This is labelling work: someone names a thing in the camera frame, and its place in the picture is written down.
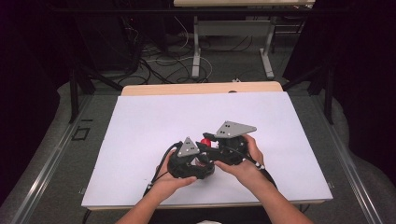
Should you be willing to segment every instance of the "metal desk leg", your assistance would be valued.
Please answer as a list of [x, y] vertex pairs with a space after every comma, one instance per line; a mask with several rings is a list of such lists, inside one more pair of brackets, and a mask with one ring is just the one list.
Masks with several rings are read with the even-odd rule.
[[199, 48], [198, 18], [194, 17], [194, 59], [192, 62], [192, 78], [199, 77], [201, 49]]
[[265, 40], [265, 47], [264, 49], [260, 49], [260, 55], [262, 56], [262, 64], [264, 65], [265, 75], [270, 80], [274, 79], [274, 72], [272, 70], [270, 60], [268, 58], [268, 52], [270, 51], [271, 48], [271, 41], [274, 35], [275, 26], [276, 26], [276, 17], [272, 17], [270, 27], [268, 28], [268, 35]]

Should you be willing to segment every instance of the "dark background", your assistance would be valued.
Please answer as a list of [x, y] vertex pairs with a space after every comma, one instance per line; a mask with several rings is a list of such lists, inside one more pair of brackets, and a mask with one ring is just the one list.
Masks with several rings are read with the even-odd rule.
[[[20, 178], [50, 126], [59, 104], [56, 90], [68, 81], [69, 68], [76, 62], [98, 70], [128, 66], [123, 59], [110, 61], [100, 52], [92, 57], [90, 45], [100, 38], [81, 32], [81, 26], [87, 27], [87, 23], [78, 23], [71, 17], [54, 17], [40, 3], [39, 0], [13, 1], [2, 2], [0, 6], [1, 202]], [[68, 5], [66, 1], [53, 0], [51, 3], [57, 7]], [[168, 1], [161, 3], [169, 6]], [[342, 7], [349, 3], [318, 0], [315, 7]], [[338, 49], [342, 53], [335, 69], [334, 96], [345, 110], [350, 129], [349, 148], [380, 168], [396, 184], [396, 166], [393, 165], [396, 159], [396, 19], [393, 9], [396, 6], [390, 0], [357, 1], [357, 6], [370, 8], [363, 10], [367, 13], [354, 14], [358, 20]], [[338, 31], [343, 29], [344, 19], [309, 18], [284, 77], [294, 80], [322, 63]], [[111, 45], [125, 50], [123, 46], [127, 43], [122, 29], [114, 22], [117, 23], [114, 20], [101, 23], [97, 29], [104, 35], [117, 29], [120, 36], [110, 35], [108, 39]], [[168, 27], [166, 32], [177, 32], [166, 20], [163, 24]], [[65, 37], [64, 41], [57, 38], [59, 35]], [[108, 52], [107, 43], [96, 43], [96, 46], [103, 46], [99, 51]]]

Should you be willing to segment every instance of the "person's right hand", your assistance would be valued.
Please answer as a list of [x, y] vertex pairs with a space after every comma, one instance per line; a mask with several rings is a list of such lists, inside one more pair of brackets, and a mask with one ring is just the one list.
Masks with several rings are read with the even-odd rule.
[[[257, 148], [256, 140], [248, 134], [244, 134], [243, 136], [247, 140], [247, 148], [250, 157], [259, 164], [264, 165], [264, 158]], [[244, 160], [238, 165], [232, 166], [221, 161], [215, 161], [215, 164], [224, 172], [234, 175], [242, 185], [253, 193], [262, 188], [264, 184], [271, 184], [251, 161]]]

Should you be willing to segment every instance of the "white table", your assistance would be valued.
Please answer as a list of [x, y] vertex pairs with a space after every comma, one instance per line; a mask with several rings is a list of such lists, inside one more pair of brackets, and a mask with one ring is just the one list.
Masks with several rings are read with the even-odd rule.
[[[175, 0], [176, 7], [273, 7], [313, 5], [315, 0]], [[266, 36], [260, 49], [265, 75], [274, 79], [268, 52], [276, 26], [276, 17], [270, 21], [199, 21], [194, 17], [194, 59], [191, 77], [198, 78], [200, 71], [200, 35], [256, 35]]]
[[[257, 127], [251, 135], [267, 170], [292, 203], [332, 199], [290, 98], [276, 82], [127, 87], [119, 97], [82, 206], [134, 206], [172, 144], [215, 133], [225, 121]], [[179, 189], [161, 208], [259, 204], [233, 176], [212, 176]]]

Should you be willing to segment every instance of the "hand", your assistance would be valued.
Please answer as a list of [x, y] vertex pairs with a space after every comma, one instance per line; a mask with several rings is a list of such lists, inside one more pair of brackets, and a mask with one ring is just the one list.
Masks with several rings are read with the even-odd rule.
[[[256, 140], [248, 134], [244, 134], [243, 136], [247, 140], [248, 154], [250, 157], [264, 165], [264, 158], [257, 148]], [[270, 183], [251, 161], [245, 160], [233, 166], [227, 165], [221, 161], [215, 161], [215, 164], [224, 172], [234, 175], [242, 185], [252, 192], [260, 188], [262, 183]]]
[[163, 166], [157, 167], [157, 169], [160, 169], [157, 177], [160, 178], [154, 182], [154, 186], [148, 192], [148, 194], [154, 195], [155, 198], [159, 200], [159, 203], [169, 198], [175, 193], [177, 189], [188, 186], [197, 179], [195, 176], [187, 178], [174, 178], [168, 173], [169, 158], [174, 152], [174, 150], [170, 151], [163, 161]]

